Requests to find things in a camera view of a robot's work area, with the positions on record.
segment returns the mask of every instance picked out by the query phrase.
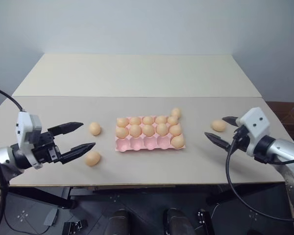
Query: egg tray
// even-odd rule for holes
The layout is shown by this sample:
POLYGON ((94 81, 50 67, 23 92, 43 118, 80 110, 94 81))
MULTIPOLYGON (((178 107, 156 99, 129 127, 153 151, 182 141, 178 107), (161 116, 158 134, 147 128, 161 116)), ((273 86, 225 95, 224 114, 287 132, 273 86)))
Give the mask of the egg tray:
MULTIPOLYGON (((141 120, 142 123, 139 125, 140 128, 142 129, 143 126, 145 126, 143 124, 143 118, 144 116, 138 116, 141 120)), ((153 123, 152 126, 155 128, 155 134, 152 135, 151 137, 146 136, 145 134, 143 134, 143 132, 141 133, 141 135, 139 137, 132 137, 130 134, 128 134, 127 137, 125 137, 124 139, 120 139, 118 137, 116 137, 116 151, 120 151, 120 152, 125 152, 127 150, 141 150, 141 149, 148 149, 148 150, 153 150, 153 149, 182 149, 185 148, 185 145, 181 148, 174 148, 171 145, 171 139, 174 137, 172 134, 168 133, 165 136, 160 136, 157 132, 156 132, 156 126, 158 124, 157 123, 153 123)), ((129 130, 131 127, 131 124, 128 124, 126 126, 126 128, 129 130)))

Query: white table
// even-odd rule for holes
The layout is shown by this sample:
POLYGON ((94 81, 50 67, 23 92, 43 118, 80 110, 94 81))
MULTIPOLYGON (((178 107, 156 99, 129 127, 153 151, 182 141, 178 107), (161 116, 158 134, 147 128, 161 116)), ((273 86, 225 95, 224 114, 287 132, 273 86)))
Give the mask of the white table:
MULTIPOLYGON (((94 150, 101 153, 102 160, 94 167, 79 158, 65 165, 31 168, 12 179, 12 186, 226 183, 226 152, 210 143, 204 132, 213 132, 212 120, 241 116, 256 106, 269 118, 272 136, 290 139, 231 56, 45 55, 14 95, 27 111, 39 115, 43 131, 69 121, 83 122, 83 127, 56 137, 55 142, 64 153, 95 141, 94 150), (144 83, 142 77, 153 82, 144 83), (177 82, 179 77, 183 86, 177 82), (153 89, 156 82, 162 83, 162 89, 153 89), (116 118, 168 115, 173 107, 183 112, 180 121, 185 149, 115 151, 116 118), (97 137, 88 132, 92 121, 103 129, 97 137)), ((0 147, 16 142, 16 118, 17 110, 6 100, 0 106, 0 147)), ((234 129, 228 126, 220 136, 231 141, 234 129)), ((230 171, 235 183, 283 181, 270 165, 258 163, 239 150, 233 155, 230 171)))

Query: egg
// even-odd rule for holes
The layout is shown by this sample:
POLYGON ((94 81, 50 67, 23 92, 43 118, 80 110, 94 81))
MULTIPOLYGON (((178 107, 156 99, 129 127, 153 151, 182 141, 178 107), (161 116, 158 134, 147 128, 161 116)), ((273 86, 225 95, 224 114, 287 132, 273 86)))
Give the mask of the egg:
POLYGON ((183 136, 175 136, 171 140, 171 145, 174 148, 181 148, 184 146, 184 138, 183 136))
POLYGON ((226 130, 226 122, 223 120, 214 120, 211 123, 211 128, 215 131, 222 132, 226 130))
POLYGON ((116 136, 120 139, 124 139, 125 137, 128 136, 128 129, 124 127, 117 127, 116 136))
POLYGON ((180 125, 171 126, 169 132, 173 136, 179 136, 182 134, 182 128, 180 125))
POLYGON ((126 127, 128 125, 129 121, 127 118, 117 118, 117 126, 118 127, 126 127))
POLYGON ((130 128, 129 128, 129 134, 132 136, 132 137, 139 137, 142 133, 142 130, 141 130, 141 127, 139 125, 132 125, 130 128))
POLYGON ((129 124, 131 125, 140 125, 142 123, 142 120, 140 117, 131 117, 129 124))
POLYGON ((92 122, 89 125, 89 131, 92 133, 93 136, 97 136, 101 132, 101 127, 97 122, 92 122))
POLYGON ((165 136, 168 133, 168 127, 166 124, 164 123, 160 123, 159 125, 157 125, 156 127, 156 132, 160 135, 160 136, 165 136))
POLYGON ((168 124, 170 124, 171 126, 177 125, 178 124, 177 117, 176 116, 170 116, 170 117, 168 117, 168 124))
POLYGON ((145 136, 153 136, 155 134, 155 128, 152 125, 143 126, 143 133, 145 136))
POLYGON ((86 154, 85 164, 88 166, 94 166, 100 161, 100 154, 95 151, 90 151, 86 154))
POLYGON ((145 125, 152 125, 154 123, 153 117, 144 117, 143 118, 143 124, 145 125))
POLYGON ((177 118, 180 118, 182 116, 182 112, 179 108, 174 108, 171 111, 171 116, 175 116, 177 118))
POLYGON ((158 117, 156 117, 155 122, 157 124, 167 123, 167 117, 166 116, 158 116, 158 117))

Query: floor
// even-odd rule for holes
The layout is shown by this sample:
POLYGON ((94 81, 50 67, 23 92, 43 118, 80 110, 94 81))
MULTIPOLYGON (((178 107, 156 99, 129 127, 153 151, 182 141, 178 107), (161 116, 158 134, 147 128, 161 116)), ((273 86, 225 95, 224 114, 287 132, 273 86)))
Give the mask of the floor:
MULTIPOLYGON (((61 196, 62 188, 41 188, 61 196)), ((213 186, 198 193, 148 193, 148 194, 110 194, 78 197, 78 207, 74 210, 59 209, 54 227, 46 235, 62 234, 63 224, 68 221, 86 219, 88 227, 76 235, 102 235, 111 214, 118 209, 126 209, 131 214, 131 234, 162 235, 162 213, 167 208, 181 209, 194 228, 200 226, 196 214, 204 209, 212 212, 214 206, 205 203, 207 196, 226 190, 227 186, 213 186)), ((245 197, 246 201, 263 212, 276 216, 290 216, 288 200, 283 184, 245 197)), ((37 234, 46 229, 43 222, 53 206, 8 195, 6 217, 14 229, 37 234)), ((291 223, 281 223, 266 219, 251 212, 237 199, 220 204, 212 218, 215 234, 244 235, 254 229, 263 235, 292 235, 291 223)), ((202 228, 197 234, 204 234, 202 228)), ((3 220, 0 235, 18 235, 3 220)))

